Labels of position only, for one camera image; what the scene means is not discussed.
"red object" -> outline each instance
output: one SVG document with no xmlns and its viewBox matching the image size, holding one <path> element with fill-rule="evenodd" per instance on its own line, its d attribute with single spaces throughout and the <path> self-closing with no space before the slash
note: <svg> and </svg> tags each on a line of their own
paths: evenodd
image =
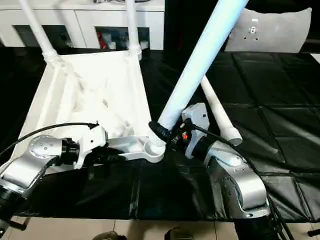
<svg viewBox="0 0 320 240">
<path fill-rule="evenodd" d="M 105 43 L 104 39 L 102 38 L 102 35 L 101 35 L 101 32 L 97 32 L 96 33 L 97 37 L 98 37 L 98 40 L 99 40 L 99 45 L 100 45 L 100 48 L 101 49 L 107 49 L 108 46 L 107 44 Z"/>
<path fill-rule="evenodd" d="M 182 133 L 182 138 L 183 138 L 183 140 L 187 140 L 188 139 L 188 135 L 184 132 L 184 133 Z"/>
</svg>

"cabinet door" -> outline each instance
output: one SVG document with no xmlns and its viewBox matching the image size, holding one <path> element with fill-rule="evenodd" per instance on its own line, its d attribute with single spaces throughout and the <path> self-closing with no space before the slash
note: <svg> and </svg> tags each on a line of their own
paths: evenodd
<svg viewBox="0 0 320 240">
<path fill-rule="evenodd" d="M 128 24 L 125 11 L 76 10 L 75 13 L 88 48 L 101 48 L 101 41 L 106 44 L 108 41 L 115 42 L 118 50 L 126 48 Z M 137 11 L 136 18 L 139 41 L 148 41 L 152 50 L 162 50 L 165 13 Z"/>
<path fill-rule="evenodd" d="M 54 48 L 86 48 L 73 10 L 34 10 Z M 7 47 L 38 47 L 22 10 L 0 11 L 0 37 Z"/>
</svg>

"white cabinet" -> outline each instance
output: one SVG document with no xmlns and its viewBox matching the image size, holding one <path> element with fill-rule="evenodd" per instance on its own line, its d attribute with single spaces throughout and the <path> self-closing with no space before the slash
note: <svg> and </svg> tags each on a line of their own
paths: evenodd
<svg viewBox="0 0 320 240">
<path fill-rule="evenodd" d="M 126 48 L 128 39 L 126 5 L 116 0 L 28 0 L 55 48 L 100 48 L 100 40 Z M 164 48 L 165 0 L 136 3 L 140 41 L 151 50 Z M 0 0 L 0 39 L 7 47 L 36 47 L 28 20 L 18 0 Z"/>
<path fill-rule="evenodd" d="M 74 10 L 37 9 L 35 14 L 56 47 L 86 48 Z M 0 38 L 7 47 L 38 45 L 22 10 L 0 10 Z"/>
<path fill-rule="evenodd" d="M 97 32 L 110 34 L 112 41 L 116 39 L 117 49 L 119 41 L 124 41 L 128 35 L 125 11 L 76 10 L 75 13 L 88 48 L 100 48 Z M 152 50 L 163 50 L 165 13 L 137 11 L 136 18 L 139 40 L 148 41 Z"/>
</svg>

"white tube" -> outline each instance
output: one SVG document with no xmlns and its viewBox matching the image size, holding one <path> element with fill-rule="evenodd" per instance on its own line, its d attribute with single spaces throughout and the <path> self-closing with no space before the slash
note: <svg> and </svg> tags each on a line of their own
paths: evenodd
<svg viewBox="0 0 320 240">
<path fill-rule="evenodd" d="M 46 62 L 55 60 L 58 57 L 58 54 L 52 47 L 42 25 L 38 22 L 34 11 L 31 9 L 28 3 L 28 0 L 19 0 L 19 3 L 29 21 L 32 32 L 42 49 L 44 60 Z"/>
<path fill-rule="evenodd" d="M 216 123 L 218 124 L 221 137 L 229 141 L 234 146 L 241 144 L 242 137 L 238 129 L 232 125 L 224 107 L 221 105 L 219 98 L 206 76 L 204 76 L 201 81 L 201 87 L 210 105 Z"/>
<path fill-rule="evenodd" d="M 138 38 L 138 27 L 135 0 L 126 0 L 126 15 L 128 20 L 128 33 L 129 33 L 129 54 L 137 54 L 141 60 L 142 52 Z"/>
<path fill-rule="evenodd" d="M 158 122 L 171 130 L 199 86 L 248 0 L 219 0 Z"/>
</svg>

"black tablecloth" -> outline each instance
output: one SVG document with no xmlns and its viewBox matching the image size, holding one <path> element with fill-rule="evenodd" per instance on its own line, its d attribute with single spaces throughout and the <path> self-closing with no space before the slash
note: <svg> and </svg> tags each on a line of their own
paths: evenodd
<svg viewBox="0 0 320 240">
<path fill-rule="evenodd" d="M 89 53 L 96 49 L 69 49 Z M 1 141 L 14 141 L 45 63 L 37 49 L 2 48 Z M 158 119 L 188 58 L 143 53 L 140 62 L 151 117 Z M 319 64 L 308 54 L 220 53 L 207 77 L 244 141 L 271 197 L 288 222 L 320 220 Z M 206 102 L 198 89 L 190 103 Z M 219 134 L 209 113 L 210 129 Z M 21 215 L 147 220 L 228 221 L 221 190 L 208 171 L 183 153 L 160 163 L 133 160 L 48 175 Z"/>
</svg>

